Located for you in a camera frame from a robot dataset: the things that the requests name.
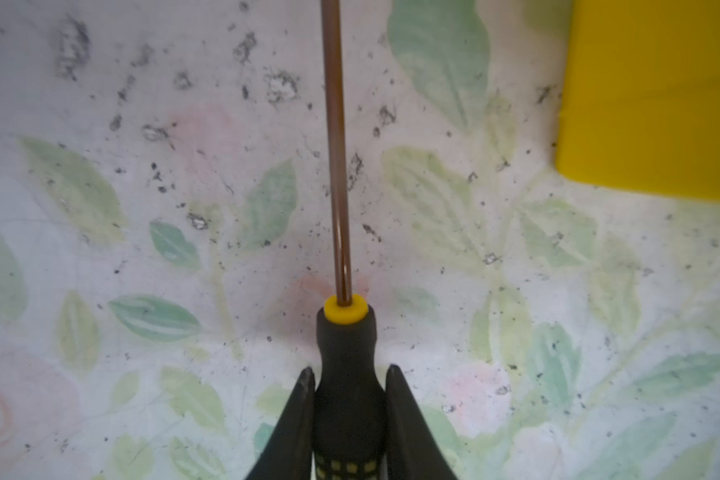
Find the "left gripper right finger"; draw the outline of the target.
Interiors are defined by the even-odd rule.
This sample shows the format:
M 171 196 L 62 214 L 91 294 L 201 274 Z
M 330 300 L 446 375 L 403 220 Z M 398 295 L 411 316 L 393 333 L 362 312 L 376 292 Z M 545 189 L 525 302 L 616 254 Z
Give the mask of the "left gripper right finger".
M 397 365 L 387 370 L 385 397 L 388 478 L 456 480 Z

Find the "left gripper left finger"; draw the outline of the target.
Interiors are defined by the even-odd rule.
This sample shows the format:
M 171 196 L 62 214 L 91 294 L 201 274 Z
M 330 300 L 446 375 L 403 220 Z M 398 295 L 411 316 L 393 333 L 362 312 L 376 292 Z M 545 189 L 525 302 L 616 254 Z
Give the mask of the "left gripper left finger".
M 312 472 L 312 431 L 315 376 L 304 368 L 248 480 L 309 480 Z

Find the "black yellow screwdriver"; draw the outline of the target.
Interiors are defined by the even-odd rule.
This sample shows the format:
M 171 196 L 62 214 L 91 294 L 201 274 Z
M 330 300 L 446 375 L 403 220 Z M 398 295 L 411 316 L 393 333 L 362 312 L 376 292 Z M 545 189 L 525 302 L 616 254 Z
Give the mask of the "black yellow screwdriver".
M 322 374 L 315 399 L 315 468 L 326 479 L 379 479 L 384 391 L 374 368 L 376 320 L 352 288 L 340 4 L 320 4 L 336 292 L 318 313 Z

